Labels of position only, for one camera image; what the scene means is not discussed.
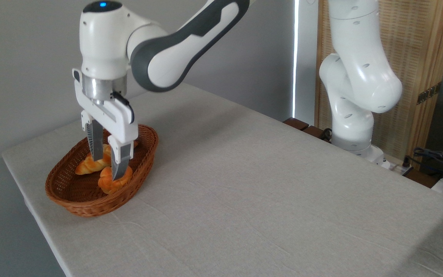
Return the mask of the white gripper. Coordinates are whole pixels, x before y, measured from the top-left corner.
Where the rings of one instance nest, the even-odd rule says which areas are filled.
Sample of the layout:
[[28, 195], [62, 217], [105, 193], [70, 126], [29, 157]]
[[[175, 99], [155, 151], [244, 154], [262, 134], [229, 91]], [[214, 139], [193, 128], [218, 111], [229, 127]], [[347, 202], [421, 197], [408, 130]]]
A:
[[116, 98], [96, 103], [83, 93], [85, 76], [78, 69], [72, 69], [75, 82], [75, 94], [82, 107], [82, 129], [87, 134], [88, 147], [93, 161], [103, 158], [103, 128], [111, 135], [108, 142], [111, 147], [113, 181], [121, 179], [133, 157], [134, 140], [138, 137], [138, 125], [134, 123], [134, 112], [128, 105]]

